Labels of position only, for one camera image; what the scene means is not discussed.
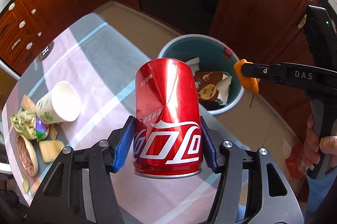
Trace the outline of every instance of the can bottom rim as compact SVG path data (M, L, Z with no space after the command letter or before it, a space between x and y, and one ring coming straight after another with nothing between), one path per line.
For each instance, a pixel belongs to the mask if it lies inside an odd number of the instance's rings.
M199 171L196 171L194 173L189 173L189 174L178 174L178 175L153 175L153 174L143 174L143 173L139 173L139 172L135 172L135 175L138 176L142 176L142 177L147 177L147 178L156 178L156 179L175 179L175 178L184 178L184 177L190 177L196 174L201 173L200 169Z

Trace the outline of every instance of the crushed can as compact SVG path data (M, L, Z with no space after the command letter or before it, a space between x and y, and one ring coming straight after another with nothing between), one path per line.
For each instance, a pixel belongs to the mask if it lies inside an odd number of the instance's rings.
M155 59L136 74L134 173L182 178L201 171L202 133L191 69L176 59Z

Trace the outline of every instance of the white lettering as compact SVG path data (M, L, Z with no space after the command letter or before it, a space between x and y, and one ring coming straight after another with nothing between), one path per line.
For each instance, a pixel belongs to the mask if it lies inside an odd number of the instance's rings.
M185 151L187 150L188 143L191 139L192 133L194 132L194 130L200 129L198 123L193 122L193 121L167 123L167 122L160 120L158 123L151 124L151 125L152 127L157 128L157 129L168 129L168 128L174 128L174 127L183 126L183 125L191 125L191 127L187 130L184 136L184 139L178 151L176 152L176 155L174 156L172 160L166 161L166 164L188 163L188 162L199 160L199 157L182 159ZM144 139L145 139L145 137L141 137L141 138L139 137L141 132L135 135L134 154L139 153L140 147L142 146ZM148 158L148 159L165 159L169 151L172 149L174 143L176 142L179 136L179 133L180 133L179 131L154 131L152 132L139 157ZM168 138L168 140L164 144L164 147L162 148L162 150L159 152L158 155L148 154L151 144L155 140L156 136L170 136L170 137ZM193 135L191 144L188 147L187 154L199 153L200 143L201 143L201 135Z
M156 136L170 136L166 141L164 147L160 151L159 155L147 154L152 142L154 141ZM152 132L148 141L145 144L145 147L140 154L141 158L148 158L148 159L165 159L173 144L175 143L176 139L179 136L178 131L160 131L160 132Z
M199 152L200 140L201 140L201 136L200 135L194 135L193 136L192 142L191 142L190 148L188 149L187 154L194 154L194 153L198 153Z
M138 139L137 143L134 146L134 154L138 154L139 150L141 149L143 143L144 143L145 137L142 136Z
M184 153L187 149L187 145L189 143L189 140L191 138L191 135L193 133L193 131L195 129L199 129L198 126L192 126L191 128L189 128L185 134L185 137L183 139L183 142L181 143L178 152L176 153L176 155L174 156L174 158L172 160L168 160L166 161L165 164L178 164L178 163L188 163L188 162L193 162L193 161L197 161L199 160L199 157L196 158L186 158L186 159L182 159L182 157L184 156Z

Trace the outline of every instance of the tablecloth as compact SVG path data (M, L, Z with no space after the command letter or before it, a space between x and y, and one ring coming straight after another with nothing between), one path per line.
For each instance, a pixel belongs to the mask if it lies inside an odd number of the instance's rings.
M77 120L56 126L57 139L75 150L88 148L106 139L112 130L123 127L128 116L134 115L134 77L139 67L148 61L144 53L96 14L74 23L34 60L16 84L2 112L8 159L28 204L50 164L43 162L36 141L32 142L39 164L35 177L26 173L18 157L17 133L9 117L18 112L23 95L27 94L36 103L59 81L70 82L81 97L82 108ZM209 128L220 131L224 138L243 147L203 107L200 112ZM131 157L132 149L125 166L111 175L126 223L196 224L206 220L219 175L213 174L205 163L199 175L161 180L134 175ZM20 171L29 181L27 194L22 188Z

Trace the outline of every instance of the tiled floor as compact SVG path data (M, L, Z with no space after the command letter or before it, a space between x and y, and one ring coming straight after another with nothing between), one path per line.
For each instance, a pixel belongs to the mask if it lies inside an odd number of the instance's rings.
M161 48L179 35L153 19L147 19L142 14L113 3L101 6L96 13L151 59L157 58ZM289 153L289 147L297 145L299 140L258 95L255 96L250 109L251 99L252 94L245 91L234 108L217 115L216 118L251 150L257 150L259 147L269 150L290 181L293 190L298 190L300 182L289 177L284 160Z

